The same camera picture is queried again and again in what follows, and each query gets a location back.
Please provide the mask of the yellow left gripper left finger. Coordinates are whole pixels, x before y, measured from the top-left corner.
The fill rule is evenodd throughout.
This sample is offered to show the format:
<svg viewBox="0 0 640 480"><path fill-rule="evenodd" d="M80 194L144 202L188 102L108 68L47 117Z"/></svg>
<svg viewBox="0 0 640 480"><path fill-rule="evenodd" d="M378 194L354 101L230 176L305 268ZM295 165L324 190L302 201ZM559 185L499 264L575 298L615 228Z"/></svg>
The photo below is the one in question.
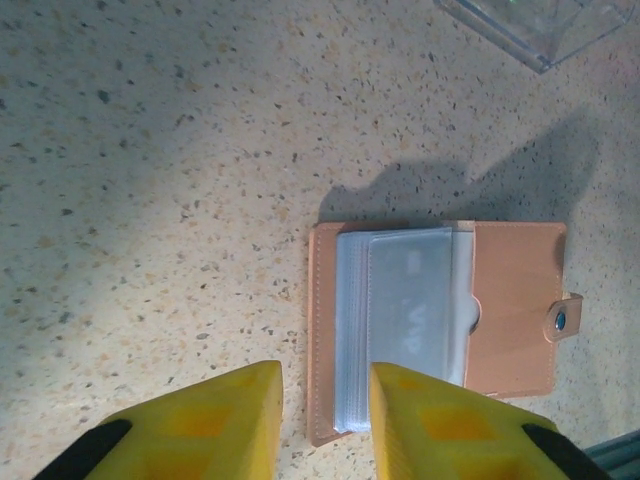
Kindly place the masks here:
<svg viewBox="0 0 640 480"><path fill-rule="evenodd" d="M112 414L36 476L272 479L282 411L282 366L260 361Z"/></svg>

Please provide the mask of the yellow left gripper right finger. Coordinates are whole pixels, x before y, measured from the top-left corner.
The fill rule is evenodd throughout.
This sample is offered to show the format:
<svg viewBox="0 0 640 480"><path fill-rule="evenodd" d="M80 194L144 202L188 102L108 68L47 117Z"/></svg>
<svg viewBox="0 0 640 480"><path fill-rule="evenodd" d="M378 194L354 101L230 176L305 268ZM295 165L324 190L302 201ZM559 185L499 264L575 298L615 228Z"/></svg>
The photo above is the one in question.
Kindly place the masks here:
<svg viewBox="0 0 640 480"><path fill-rule="evenodd" d="M380 479L605 479L549 419L391 363L370 370Z"/></svg>

